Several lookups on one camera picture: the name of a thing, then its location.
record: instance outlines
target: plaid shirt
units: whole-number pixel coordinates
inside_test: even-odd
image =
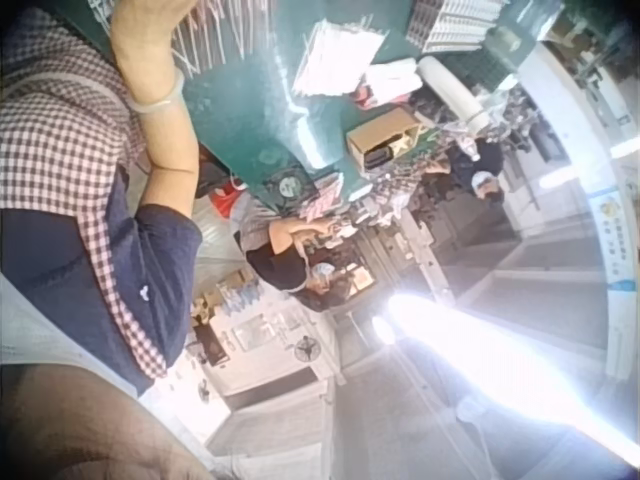
[[[118,293],[105,212],[118,164],[144,149],[118,72],[53,17],[27,10],[3,40],[0,208],[74,217],[108,310],[150,378],[166,361]]]

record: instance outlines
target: metal rack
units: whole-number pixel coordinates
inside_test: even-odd
[[[423,53],[473,51],[508,0],[416,0],[407,40]]]

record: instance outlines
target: dark hair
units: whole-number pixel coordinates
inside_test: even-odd
[[[492,207],[499,207],[504,203],[504,190],[498,189],[497,192],[489,192],[484,196]]]
[[[351,276],[342,276],[333,282],[329,291],[320,295],[319,293],[304,288],[299,292],[292,293],[301,304],[314,312],[324,312],[331,307],[337,307],[344,304],[349,298],[349,292],[351,291]]]

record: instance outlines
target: bracelet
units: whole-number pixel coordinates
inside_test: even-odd
[[[151,105],[140,105],[133,98],[131,98],[131,95],[128,95],[127,104],[129,105],[131,110],[142,115],[164,110],[176,99],[182,98],[182,87],[184,87],[184,74],[182,73],[182,70],[176,67],[176,84],[174,85],[173,90],[171,90],[169,95],[167,95],[164,99],[160,100],[159,102],[152,103]]]

